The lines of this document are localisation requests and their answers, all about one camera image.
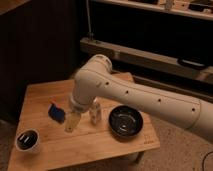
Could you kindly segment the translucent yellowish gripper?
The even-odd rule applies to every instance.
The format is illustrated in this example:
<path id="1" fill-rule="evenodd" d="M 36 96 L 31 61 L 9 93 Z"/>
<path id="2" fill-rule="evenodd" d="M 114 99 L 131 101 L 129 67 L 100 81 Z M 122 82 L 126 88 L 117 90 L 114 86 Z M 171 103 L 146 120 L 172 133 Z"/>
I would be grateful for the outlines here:
<path id="1" fill-rule="evenodd" d="M 66 115 L 65 119 L 65 131 L 66 132 L 73 132 L 74 129 L 77 127 L 81 120 L 81 114 L 76 112 L 69 112 Z"/>

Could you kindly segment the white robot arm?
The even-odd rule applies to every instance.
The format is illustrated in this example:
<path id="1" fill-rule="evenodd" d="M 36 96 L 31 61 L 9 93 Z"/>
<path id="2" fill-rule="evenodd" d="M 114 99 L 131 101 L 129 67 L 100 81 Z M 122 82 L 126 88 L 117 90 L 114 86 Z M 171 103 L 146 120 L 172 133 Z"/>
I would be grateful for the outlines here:
<path id="1" fill-rule="evenodd" d="M 167 121 L 213 144 L 213 103 L 125 81 L 111 72 L 112 62 L 107 56 L 92 56 L 74 76 L 71 109 L 85 113 L 97 97 L 102 97 Z"/>

